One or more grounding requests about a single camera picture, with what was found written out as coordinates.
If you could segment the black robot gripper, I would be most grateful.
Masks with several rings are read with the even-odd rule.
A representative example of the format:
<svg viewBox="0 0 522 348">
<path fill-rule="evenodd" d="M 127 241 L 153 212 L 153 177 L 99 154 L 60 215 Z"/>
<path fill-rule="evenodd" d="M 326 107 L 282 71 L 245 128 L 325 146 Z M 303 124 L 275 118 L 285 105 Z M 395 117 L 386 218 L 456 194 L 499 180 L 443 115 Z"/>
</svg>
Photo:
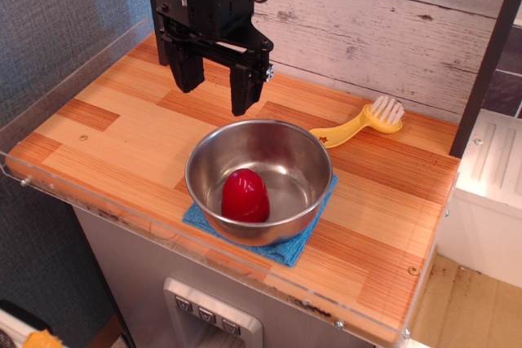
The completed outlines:
<svg viewBox="0 0 522 348">
<path fill-rule="evenodd" d="M 183 93 L 205 80 L 203 59 L 228 66 L 232 114 L 242 116 L 273 76 L 273 43 L 252 25 L 254 5 L 267 0 L 180 0 L 186 17 L 170 4 L 158 7 L 161 39 L 177 87 Z"/>
</svg>

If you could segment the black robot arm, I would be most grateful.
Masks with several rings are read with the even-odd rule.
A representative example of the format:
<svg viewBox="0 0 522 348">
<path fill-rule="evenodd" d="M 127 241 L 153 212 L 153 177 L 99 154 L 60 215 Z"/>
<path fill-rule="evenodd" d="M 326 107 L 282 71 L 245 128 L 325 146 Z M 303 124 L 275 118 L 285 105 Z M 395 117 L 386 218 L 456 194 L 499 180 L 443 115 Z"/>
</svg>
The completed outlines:
<svg viewBox="0 0 522 348">
<path fill-rule="evenodd" d="M 205 80 L 204 59 L 230 70 L 232 114 L 242 116 L 260 99 L 263 84 L 273 75 L 269 54 L 274 45 L 253 23 L 259 0 L 182 0 L 187 16 L 167 3 L 157 12 L 160 38 L 175 83 L 184 93 Z"/>
</svg>

